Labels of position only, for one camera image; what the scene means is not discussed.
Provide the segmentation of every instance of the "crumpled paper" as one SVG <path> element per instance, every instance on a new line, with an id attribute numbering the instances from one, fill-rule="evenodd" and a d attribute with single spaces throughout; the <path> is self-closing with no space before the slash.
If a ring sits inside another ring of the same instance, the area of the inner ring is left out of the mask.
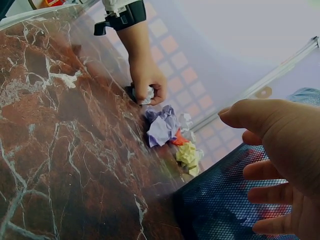
<path id="1" fill-rule="evenodd" d="M 148 90 L 147 90 L 147 97 L 145 100 L 143 100 L 143 102 L 140 103 L 140 105 L 148 105 L 151 103 L 151 99 L 153 99 L 155 97 L 155 90 L 153 87 L 148 86 Z M 134 97 L 136 97 L 136 92 L 135 89 L 132 89 L 132 94 Z"/>
<path id="2" fill-rule="evenodd" d="M 159 112 L 149 107 L 145 111 L 145 117 L 151 123 L 146 133 L 151 148 L 157 145 L 163 146 L 169 140 L 176 139 L 180 124 L 172 106 L 166 105 Z"/>
<path id="3" fill-rule="evenodd" d="M 171 143 L 173 145 L 182 146 L 183 144 L 190 142 L 188 139 L 186 139 L 186 138 L 184 138 L 184 136 L 182 136 L 180 128 L 176 132 L 175 137 L 176 137 L 176 139 L 171 141 Z"/>
<path id="4" fill-rule="evenodd" d="M 178 147 L 178 152 L 175 154 L 175 157 L 183 166 L 187 166 L 191 176 L 196 177 L 199 174 L 199 161 L 204 155 L 204 152 L 200 149 L 197 150 L 192 142 L 186 142 Z"/>
<path id="5" fill-rule="evenodd" d="M 189 113 L 183 113 L 178 118 L 180 123 L 180 130 L 182 136 L 192 142 L 193 144 L 196 144 L 196 135 L 193 131 L 190 130 L 191 126 L 194 124 L 192 122 L 192 118 Z"/>

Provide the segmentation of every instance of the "fingernail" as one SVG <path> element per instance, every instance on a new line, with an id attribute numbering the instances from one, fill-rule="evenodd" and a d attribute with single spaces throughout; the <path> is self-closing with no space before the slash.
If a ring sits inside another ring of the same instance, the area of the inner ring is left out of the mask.
<path id="1" fill-rule="evenodd" d="M 229 107 L 226 107 L 224 109 L 222 109 L 221 111 L 218 112 L 218 116 L 220 116 L 221 114 L 225 114 L 226 112 L 228 112 L 230 110 L 230 106 Z"/>

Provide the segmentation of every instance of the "hand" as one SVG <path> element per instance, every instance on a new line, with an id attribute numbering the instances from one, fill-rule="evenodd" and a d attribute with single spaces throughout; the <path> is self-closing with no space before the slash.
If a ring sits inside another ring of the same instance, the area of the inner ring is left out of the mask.
<path id="1" fill-rule="evenodd" d="M 150 105 L 162 103 L 167 96 L 167 79 L 154 62 L 151 54 L 129 57 L 130 73 L 138 103 L 147 98 L 148 86 L 154 88 Z"/>
<path id="2" fill-rule="evenodd" d="M 245 128 L 249 145 L 263 145 L 269 156 L 245 167 L 248 180 L 286 179 L 288 183 L 253 188 L 255 204 L 292 205 L 290 214 L 258 221 L 259 234 L 295 234 L 320 239 L 320 108 L 285 100 L 245 99 L 219 113 L 233 128 Z"/>

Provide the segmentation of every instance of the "purple crumpled paper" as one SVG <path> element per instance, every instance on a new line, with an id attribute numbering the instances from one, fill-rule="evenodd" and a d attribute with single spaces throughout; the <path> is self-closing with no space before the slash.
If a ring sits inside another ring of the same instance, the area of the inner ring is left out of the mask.
<path id="1" fill-rule="evenodd" d="M 180 124 L 172 106 L 166 105 L 159 112 L 149 107 L 145 111 L 145 117 L 151 123 L 146 133 L 151 148 L 157 145 L 163 146 L 167 141 L 176 139 Z"/>

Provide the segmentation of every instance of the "yellow crumpled paper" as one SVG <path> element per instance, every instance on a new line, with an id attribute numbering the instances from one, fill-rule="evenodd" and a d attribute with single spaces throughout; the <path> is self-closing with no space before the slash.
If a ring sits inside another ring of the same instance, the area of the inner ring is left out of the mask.
<path id="1" fill-rule="evenodd" d="M 197 150 L 192 142 L 186 142 L 178 147 L 175 157 L 183 166 L 187 166 L 191 176 L 196 177 L 199 174 L 199 161 L 203 155 L 203 151 Z"/>

